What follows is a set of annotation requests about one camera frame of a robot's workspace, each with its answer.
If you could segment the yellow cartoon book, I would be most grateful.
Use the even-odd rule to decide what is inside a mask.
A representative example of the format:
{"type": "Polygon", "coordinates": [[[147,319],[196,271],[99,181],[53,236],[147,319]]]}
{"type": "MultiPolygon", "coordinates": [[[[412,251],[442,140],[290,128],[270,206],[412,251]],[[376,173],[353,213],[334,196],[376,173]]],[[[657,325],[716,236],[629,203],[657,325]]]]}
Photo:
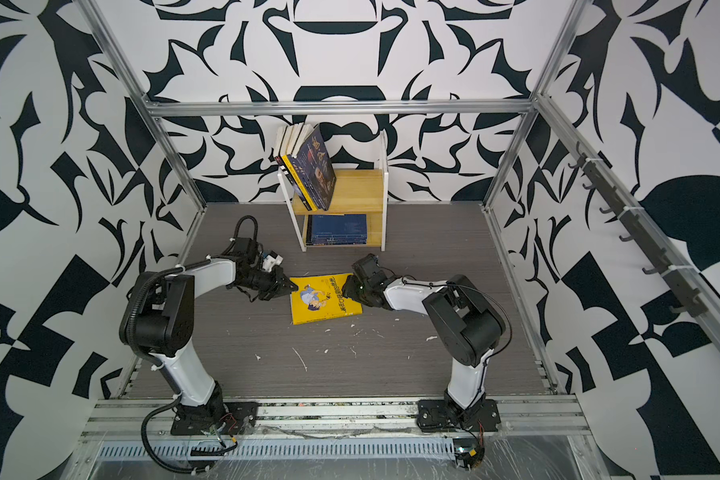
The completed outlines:
{"type": "Polygon", "coordinates": [[[342,293],[349,276],[349,273],[344,273],[294,278],[298,289],[290,296],[292,324],[361,315],[362,305],[342,293]]]}
{"type": "Polygon", "coordinates": [[[310,212],[314,211],[316,209],[315,203],[311,200],[311,197],[308,193],[308,190],[303,185],[303,182],[298,178],[298,175],[296,171],[293,168],[293,163],[290,160],[290,158],[293,156],[293,154],[296,152],[296,144],[297,140],[301,134],[302,127],[304,126],[304,123],[298,123],[289,125],[292,127],[292,130],[290,134],[288,135],[287,140],[287,146],[284,148],[284,152],[281,154],[282,159],[284,160],[288,170],[290,171],[291,178],[295,181],[296,185],[301,191],[301,198],[300,200],[305,207],[305,209],[310,212]]]}

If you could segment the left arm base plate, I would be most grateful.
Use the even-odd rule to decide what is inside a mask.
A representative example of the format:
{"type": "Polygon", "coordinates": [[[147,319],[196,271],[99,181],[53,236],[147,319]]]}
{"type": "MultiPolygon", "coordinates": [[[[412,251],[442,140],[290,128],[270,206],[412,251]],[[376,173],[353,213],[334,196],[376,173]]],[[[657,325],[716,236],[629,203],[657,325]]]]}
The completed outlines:
{"type": "Polygon", "coordinates": [[[241,434],[256,424],[259,406],[257,402],[225,402],[223,406],[179,405],[170,434],[190,436],[211,431],[230,436],[241,434]]]}

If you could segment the blue book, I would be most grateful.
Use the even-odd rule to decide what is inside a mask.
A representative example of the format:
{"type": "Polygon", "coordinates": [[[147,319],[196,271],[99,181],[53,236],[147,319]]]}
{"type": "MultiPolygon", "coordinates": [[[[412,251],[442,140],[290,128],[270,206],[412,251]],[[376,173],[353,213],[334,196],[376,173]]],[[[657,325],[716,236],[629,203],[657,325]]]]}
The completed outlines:
{"type": "Polygon", "coordinates": [[[308,245],[356,245],[367,239],[365,214],[312,215],[307,222],[308,245]]]}

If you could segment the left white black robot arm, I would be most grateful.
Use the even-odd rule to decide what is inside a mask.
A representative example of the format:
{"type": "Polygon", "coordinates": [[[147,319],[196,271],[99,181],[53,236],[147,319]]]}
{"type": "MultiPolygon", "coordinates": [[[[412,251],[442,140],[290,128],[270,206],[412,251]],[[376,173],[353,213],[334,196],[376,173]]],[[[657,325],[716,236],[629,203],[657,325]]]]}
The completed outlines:
{"type": "Polygon", "coordinates": [[[207,373],[192,343],[196,299],[221,287],[236,289],[251,302],[288,296],[297,286],[284,273],[282,261],[279,254],[263,248],[256,234],[244,237],[235,231],[218,255],[137,277],[119,339],[159,372],[172,391],[171,402],[148,413],[140,426],[143,448],[162,469],[197,476],[211,466],[192,461],[176,464],[161,458],[148,436],[148,424],[155,416],[171,411],[179,423],[215,437],[232,417],[220,383],[207,373]]]}

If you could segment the dark portrait book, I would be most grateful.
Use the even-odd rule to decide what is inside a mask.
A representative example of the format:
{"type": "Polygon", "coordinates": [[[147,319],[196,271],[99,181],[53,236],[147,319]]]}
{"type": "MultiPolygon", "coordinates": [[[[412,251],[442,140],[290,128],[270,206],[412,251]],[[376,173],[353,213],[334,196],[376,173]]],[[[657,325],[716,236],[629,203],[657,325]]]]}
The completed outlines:
{"type": "Polygon", "coordinates": [[[321,210],[327,211],[331,206],[337,177],[320,126],[312,126],[314,127],[314,131],[308,140],[308,146],[311,152],[311,158],[314,160],[319,195],[323,205],[321,210]]]}
{"type": "Polygon", "coordinates": [[[319,195],[314,160],[311,158],[308,146],[308,140],[313,131],[312,125],[295,124],[286,152],[293,170],[292,176],[299,180],[300,189],[303,191],[310,209],[319,211],[323,205],[319,195]]]}

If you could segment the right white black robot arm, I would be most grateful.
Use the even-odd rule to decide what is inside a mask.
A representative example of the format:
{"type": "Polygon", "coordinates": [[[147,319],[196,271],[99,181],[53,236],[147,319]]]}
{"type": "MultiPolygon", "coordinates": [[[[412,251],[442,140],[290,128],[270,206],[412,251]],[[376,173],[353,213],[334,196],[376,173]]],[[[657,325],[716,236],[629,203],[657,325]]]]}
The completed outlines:
{"type": "Polygon", "coordinates": [[[353,263],[342,293],[364,306],[427,316],[452,358],[447,408],[458,421],[477,414],[485,401],[488,363],[510,327],[490,296],[461,274],[434,282],[396,275],[373,254],[353,263]]]}

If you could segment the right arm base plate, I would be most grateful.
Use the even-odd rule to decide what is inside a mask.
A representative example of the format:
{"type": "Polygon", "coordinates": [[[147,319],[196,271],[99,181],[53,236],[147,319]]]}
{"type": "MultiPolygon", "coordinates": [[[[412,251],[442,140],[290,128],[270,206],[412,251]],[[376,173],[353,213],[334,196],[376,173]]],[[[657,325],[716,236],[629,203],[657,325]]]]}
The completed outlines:
{"type": "Polygon", "coordinates": [[[416,406],[416,425],[423,432],[497,432],[501,424],[497,403],[492,399],[479,400],[468,409],[452,400],[419,400],[416,406]]]}

